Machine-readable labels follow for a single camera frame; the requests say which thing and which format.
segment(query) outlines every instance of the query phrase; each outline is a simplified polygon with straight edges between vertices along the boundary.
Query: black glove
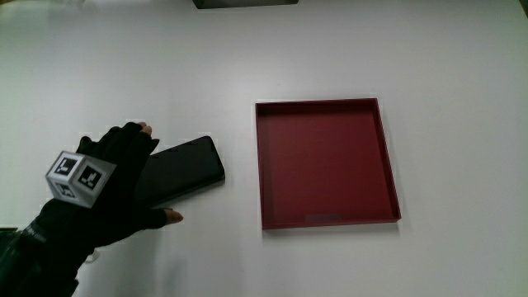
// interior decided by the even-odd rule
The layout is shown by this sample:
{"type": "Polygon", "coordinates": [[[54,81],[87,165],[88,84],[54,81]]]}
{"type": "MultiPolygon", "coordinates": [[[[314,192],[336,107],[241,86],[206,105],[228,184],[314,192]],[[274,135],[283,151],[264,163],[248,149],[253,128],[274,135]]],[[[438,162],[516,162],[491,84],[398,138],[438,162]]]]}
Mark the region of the black glove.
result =
{"type": "Polygon", "coordinates": [[[165,210],[141,208],[134,202],[139,175],[159,143],[142,129],[130,122],[113,127],[99,142],[82,137],[77,153],[114,163],[116,168],[91,209],[52,199],[31,223],[45,237],[40,260],[46,285],[73,281],[95,248],[167,223],[165,210]]]}

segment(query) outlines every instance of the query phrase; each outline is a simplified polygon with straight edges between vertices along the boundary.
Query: square tray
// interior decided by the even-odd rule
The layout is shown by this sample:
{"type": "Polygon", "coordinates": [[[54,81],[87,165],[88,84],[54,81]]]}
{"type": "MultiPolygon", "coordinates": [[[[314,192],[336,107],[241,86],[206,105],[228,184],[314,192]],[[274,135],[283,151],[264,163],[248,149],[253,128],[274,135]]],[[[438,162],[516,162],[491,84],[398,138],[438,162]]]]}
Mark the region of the square tray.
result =
{"type": "Polygon", "coordinates": [[[262,228],[401,219],[376,98],[256,103],[262,228]]]}

